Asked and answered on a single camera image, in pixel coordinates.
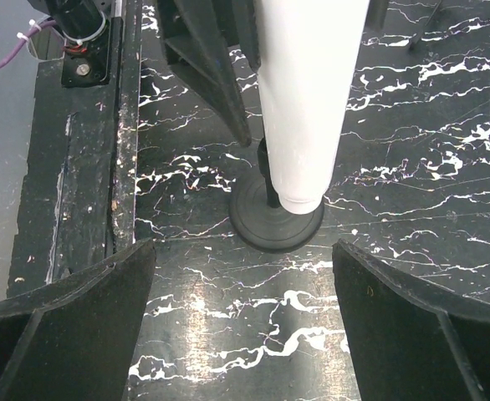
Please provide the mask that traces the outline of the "white microphone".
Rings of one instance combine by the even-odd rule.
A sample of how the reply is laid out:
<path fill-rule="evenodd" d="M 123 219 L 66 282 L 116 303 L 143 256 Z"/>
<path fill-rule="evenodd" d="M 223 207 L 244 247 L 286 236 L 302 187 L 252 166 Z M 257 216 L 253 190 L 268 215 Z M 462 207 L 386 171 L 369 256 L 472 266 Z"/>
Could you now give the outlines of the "white microphone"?
<path fill-rule="evenodd" d="M 368 7 L 366 1 L 256 3 L 271 181 L 293 214 L 314 211 L 329 188 Z"/>

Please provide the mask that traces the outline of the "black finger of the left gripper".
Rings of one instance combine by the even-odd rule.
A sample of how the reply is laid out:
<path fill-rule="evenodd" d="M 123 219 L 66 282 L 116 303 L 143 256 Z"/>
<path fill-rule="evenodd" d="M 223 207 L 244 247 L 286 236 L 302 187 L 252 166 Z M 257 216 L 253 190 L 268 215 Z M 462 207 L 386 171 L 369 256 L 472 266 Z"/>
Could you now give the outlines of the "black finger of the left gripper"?
<path fill-rule="evenodd" d="M 239 44 L 232 1 L 156 2 L 167 66 L 243 147 L 252 142 L 229 48 Z"/>

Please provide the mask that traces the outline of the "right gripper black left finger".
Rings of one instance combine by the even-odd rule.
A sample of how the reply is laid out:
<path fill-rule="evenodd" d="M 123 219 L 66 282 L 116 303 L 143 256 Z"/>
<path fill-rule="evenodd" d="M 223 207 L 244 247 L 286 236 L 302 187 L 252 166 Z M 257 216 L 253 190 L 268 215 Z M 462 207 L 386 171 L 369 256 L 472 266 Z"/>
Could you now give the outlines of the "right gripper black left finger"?
<path fill-rule="evenodd" d="M 155 267 L 138 241 L 0 301 L 0 400 L 120 400 Z"/>

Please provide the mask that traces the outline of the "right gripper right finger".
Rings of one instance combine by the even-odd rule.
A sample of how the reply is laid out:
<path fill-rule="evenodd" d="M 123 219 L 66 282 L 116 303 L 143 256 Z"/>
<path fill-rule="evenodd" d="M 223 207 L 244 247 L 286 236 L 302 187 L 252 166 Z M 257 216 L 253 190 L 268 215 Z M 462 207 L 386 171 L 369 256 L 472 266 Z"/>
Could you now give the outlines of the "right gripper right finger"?
<path fill-rule="evenodd" d="M 334 244 L 332 259 L 363 400 L 490 400 L 490 304 L 344 240 Z"/>

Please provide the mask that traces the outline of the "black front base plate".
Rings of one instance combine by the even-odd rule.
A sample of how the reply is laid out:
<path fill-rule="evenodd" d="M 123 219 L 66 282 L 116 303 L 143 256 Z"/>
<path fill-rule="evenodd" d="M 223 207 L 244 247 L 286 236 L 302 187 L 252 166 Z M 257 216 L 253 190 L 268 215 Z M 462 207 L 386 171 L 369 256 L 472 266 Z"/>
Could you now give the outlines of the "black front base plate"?
<path fill-rule="evenodd" d="M 79 272 L 131 241 L 141 4 L 111 21 L 109 82 L 67 89 L 63 59 L 38 66 L 7 295 Z"/>

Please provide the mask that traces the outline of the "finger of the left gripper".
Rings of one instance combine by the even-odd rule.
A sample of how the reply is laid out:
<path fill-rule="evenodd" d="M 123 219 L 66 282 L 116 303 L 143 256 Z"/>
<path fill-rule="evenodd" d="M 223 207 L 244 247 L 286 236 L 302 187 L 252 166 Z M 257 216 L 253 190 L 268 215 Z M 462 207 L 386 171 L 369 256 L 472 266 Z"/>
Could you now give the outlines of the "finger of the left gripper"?
<path fill-rule="evenodd" d="M 254 0 L 232 0 L 232 11 L 239 46 L 246 56 L 250 69 L 257 72 L 261 66 L 258 27 Z"/>

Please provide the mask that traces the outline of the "small black tripod stand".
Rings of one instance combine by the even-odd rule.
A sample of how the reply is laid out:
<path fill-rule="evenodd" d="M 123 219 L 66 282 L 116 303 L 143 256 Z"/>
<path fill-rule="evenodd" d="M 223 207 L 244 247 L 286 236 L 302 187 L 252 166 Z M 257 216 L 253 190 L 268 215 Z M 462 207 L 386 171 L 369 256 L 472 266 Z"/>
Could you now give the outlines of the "small black tripod stand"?
<path fill-rule="evenodd" d="M 443 3 L 443 0 L 438 0 L 436 4 L 434 5 L 430 15 L 428 16 L 427 20 L 419 27 L 416 35 L 411 38 L 409 45 L 408 45 L 408 51 L 411 52 L 415 49 L 416 45 L 421 41 L 424 33 L 427 31 L 429 28 L 429 25 L 431 24 L 432 20 L 436 16 L 436 13 L 438 12 L 439 8 L 441 7 Z"/>

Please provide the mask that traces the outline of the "black mic stand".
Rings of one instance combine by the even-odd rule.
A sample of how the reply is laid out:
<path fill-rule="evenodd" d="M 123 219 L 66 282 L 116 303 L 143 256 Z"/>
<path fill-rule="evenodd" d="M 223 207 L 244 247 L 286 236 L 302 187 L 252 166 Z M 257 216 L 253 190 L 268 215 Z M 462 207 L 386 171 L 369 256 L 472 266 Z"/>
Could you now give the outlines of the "black mic stand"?
<path fill-rule="evenodd" d="M 241 175 L 232 186 L 229 220 L 249 246 L 267 253 L 287 253 L 307 244 L 319 230 L 324 205 L 296 215 L 282 207 L 273 187 L 265 140 L 257 150 L 258 168 Z"/>

